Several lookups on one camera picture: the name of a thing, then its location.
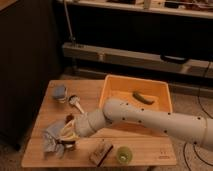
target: orange plastic tray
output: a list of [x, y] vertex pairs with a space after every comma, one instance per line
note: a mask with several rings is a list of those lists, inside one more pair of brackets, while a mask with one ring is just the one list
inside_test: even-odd
[[[146, 99], [154, 100], [154, 103], [152, 105], [143, 104], [132, 96], [133, 91], [138, 91]], [[126, 100], [139, 108], [172, 112], [168, 84], [161, 81], [107, 75], [99, 107], [101, 108], [106, 99], [110, 97]]]

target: crumpled cloth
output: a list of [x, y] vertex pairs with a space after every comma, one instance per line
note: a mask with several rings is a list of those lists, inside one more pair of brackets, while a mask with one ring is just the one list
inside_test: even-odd
[[43, 132], [43, 152], [55, 152], [58, 158], [62, 158], [65, 146], [63, 144], [58, 143], [60, 130], [65, 126], [65, 120], [57, 121], [51, 124], [46, 130]]

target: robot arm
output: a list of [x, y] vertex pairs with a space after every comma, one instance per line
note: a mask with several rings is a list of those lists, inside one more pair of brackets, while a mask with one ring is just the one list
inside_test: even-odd
[[113, 98], [105, 102], [102, 110], [77, 117], [75, 132], [80, 137], [87, 137], [112, 123], [123, 121], [137, 122], [213, 151], [213, 119], [139, 109]]

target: wooden tabletop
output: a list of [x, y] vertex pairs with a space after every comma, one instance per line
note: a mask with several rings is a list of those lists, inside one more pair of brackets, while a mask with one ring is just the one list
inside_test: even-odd
[[0, 11], [3, 10], [4, 8], [12, 5], [16, 1], [17, 0], [0, 0]]
[[133, 159], [128, 166], [175, 165], [176, 157], [169, 137], [141, 125], [124, 123], [104, 128], [89, 138], [76, 142], [74, 151], [66, 151], [63, 158], [55, 154], [43, 155], [42, 132], [55, 121], [64, 119], [68, 114], [80, 114], [76, 108], [67, 103], [60, 104], [52, 99], [51, 94], [56, 85], [68, 87], [68, 93], [80, 97], [81, 106], [87, 112], [98, 107], [103, 80], [54, 80], [48, 85], [31, 138], [26, 148], [23, 167], [95, 167], [89, 161], [89, 155], [104, 138], [110, 140], [114, 148], [110, 151], [101, 166], [121, 166], [115, 158], [120, 146], [128, 146]]

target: green cup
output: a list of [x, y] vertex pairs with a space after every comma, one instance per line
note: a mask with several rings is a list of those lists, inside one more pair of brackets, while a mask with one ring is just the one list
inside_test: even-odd
[[132, 151], [126, 146], [119, 147], [116, 152], [116, 159], [120, 164], [127, 165], [132, 160]]

